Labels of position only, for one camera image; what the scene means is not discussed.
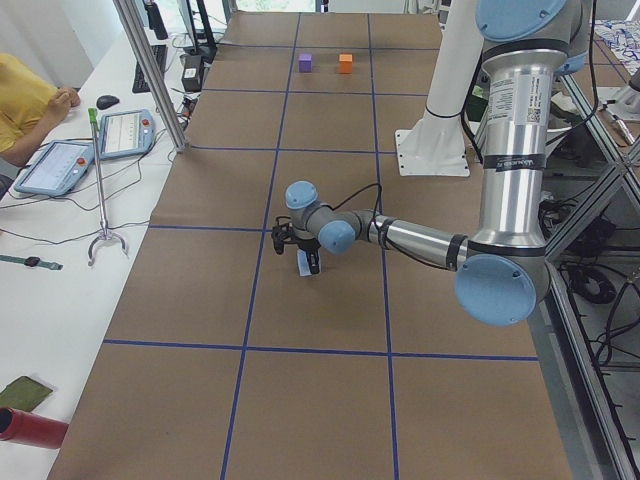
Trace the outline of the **light blue block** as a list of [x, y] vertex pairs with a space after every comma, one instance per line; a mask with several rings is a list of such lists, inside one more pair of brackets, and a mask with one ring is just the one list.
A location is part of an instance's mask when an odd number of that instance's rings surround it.
[[307, 253], [304, 250], [297, 251], [297, 265], [300, 276], [305, 277], [311, 275]]

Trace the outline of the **purple block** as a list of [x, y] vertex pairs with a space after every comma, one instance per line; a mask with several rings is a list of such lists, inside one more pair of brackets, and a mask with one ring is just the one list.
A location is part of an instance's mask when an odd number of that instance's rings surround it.
[[298, 71], [300, 73], [311, 73], [313, 71], [313, 55], [311, 53], [299, 54]]

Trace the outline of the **orange block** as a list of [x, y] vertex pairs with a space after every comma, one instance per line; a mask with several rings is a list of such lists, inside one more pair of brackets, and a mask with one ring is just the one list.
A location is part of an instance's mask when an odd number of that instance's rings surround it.
[[350, 53], [340, 53], [338, 55], [338, 72], [349, 75], [353, 72], [354, 57]]

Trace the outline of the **teach pendant tablet far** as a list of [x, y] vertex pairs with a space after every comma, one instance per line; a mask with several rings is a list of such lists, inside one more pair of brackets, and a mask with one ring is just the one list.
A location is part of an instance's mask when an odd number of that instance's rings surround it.
[[155, 138], [154, 120], [146, 109], [103, 115], [99, 128], [102, 160], [147, 153]]

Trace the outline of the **teach pendant tablet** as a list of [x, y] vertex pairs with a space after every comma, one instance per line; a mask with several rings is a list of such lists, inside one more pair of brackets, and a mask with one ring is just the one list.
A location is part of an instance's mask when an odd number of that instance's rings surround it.
[[147, 153], [155, 138], [154, 120], [146, 109], [103, 115], [99, 128], [102, 160]]
[[66, 194], [94, 160], [90, 143], [52, 142], [14, 184], [20, 193], [57, 197]]

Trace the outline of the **black power adapter box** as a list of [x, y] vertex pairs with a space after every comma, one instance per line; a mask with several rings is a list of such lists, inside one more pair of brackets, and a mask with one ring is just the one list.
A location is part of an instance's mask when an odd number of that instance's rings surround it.
[[185, 55], [182, 58], [183, 73], [181, 77], [185, 92], [200, 92], [203, 83], [204, 62], [201, 55]]

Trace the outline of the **black computer mouse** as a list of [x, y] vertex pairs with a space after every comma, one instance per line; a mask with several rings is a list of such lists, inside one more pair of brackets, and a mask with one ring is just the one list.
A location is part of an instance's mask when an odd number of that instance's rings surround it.
[[101, 95], [96, 100], [96, 108], [98, 110], [106, 110], [120, 102], [120, 99], [114, 95]]

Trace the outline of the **teach pendant tablet near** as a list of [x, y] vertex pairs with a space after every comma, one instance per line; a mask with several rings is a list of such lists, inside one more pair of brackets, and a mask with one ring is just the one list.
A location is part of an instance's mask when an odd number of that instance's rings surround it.
[[52, 142], [14, 184], [20, 193], [57, 197], [66, 194], [94, 160], [90, 143]]

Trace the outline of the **smartwatch with green band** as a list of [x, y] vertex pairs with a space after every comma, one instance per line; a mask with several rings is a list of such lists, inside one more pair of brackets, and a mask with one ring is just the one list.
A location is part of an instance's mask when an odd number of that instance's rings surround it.
[[52, 270], [52, 271], [59, 271], [63, 268], [63, 266], [57, 262], [49, 262], [49, 261], [45, 261], [42, 260], [40, 257], [37, 256], [30, 256], [30, 257], [16, 257], [16, 256], [11, 256], [11, 255], [0, 255], [0, 261], [1, 262], [7, 262], [7, 263], [14, 263], [14, 264], [19, 264], [19, 265], [23, 265], [29, 268], [36, 268], [36, 267], [40, 267], [40, 268], [45, 268], [48, 270]]

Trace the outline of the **person in yellow shirt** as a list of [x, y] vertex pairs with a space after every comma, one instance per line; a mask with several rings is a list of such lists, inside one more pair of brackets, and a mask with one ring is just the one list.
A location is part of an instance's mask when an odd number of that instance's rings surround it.
[[17, 57], [1, 54], [1, 159], [24, 167], [48, 134], [81, 103], [71, 87], [43, 80]]

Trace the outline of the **olive green pouch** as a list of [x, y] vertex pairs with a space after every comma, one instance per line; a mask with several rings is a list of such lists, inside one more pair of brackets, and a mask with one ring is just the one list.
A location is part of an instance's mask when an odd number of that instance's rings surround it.
[[32, 412], [52, 392], [48, 386], [28, 376], [20, 376], [1, 391], [0, 404], [2, 407]]

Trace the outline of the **red cylinder bottle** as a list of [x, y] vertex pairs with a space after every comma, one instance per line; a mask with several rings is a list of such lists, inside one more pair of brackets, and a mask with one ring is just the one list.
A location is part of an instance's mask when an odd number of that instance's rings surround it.
[[69, 425], [31, 412], [1, 408], [1, 440], [46, 449], [61, 447]]

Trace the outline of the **aluminium frame post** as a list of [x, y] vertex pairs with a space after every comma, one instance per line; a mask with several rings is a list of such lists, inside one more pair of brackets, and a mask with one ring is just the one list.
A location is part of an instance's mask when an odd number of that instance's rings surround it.
[[138, 9], [133, 0], [114, 0], [113, 3], [174, 148], [177, 153], [182, 153], [187, 145], [186, 137], [174, 110], [164, 76], [153, 55]]

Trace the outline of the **green handled reacher grabber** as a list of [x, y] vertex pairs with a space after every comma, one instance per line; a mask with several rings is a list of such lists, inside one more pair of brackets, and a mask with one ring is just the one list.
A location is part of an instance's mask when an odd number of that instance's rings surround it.
[[95, 174], [96, 174], [96, 186], [98, 193], [98, 206], [100, 213], [100, 229], [98, 235], [92, 240], [88, 248], [88, 266], [92, 267], [96, 260], [96, 254], [98, 249], [98, 244], [100, 242], [109, 242], [115, 239], [120, 241], [122, 251], [125, 256], [128, 256], [128, 246], [125, 238], [119, 233], [115, 232], [109, 227], [109, 222], [107, 218], [107, 210], [105, 204], [105, 196], [104, 196], [104, 187], [103, 187], [103, 176], [101, 171], [101, 160], [100, 160], [100, 152], [99, 152], [99, 133], [98, 133], [98, 122], [97, 122], [97, 109], [89, 108], [89, 123], [91, 128], [91, 137], [92, 137], [92, 145], [94, 152], [94, 165], [95, 165]]

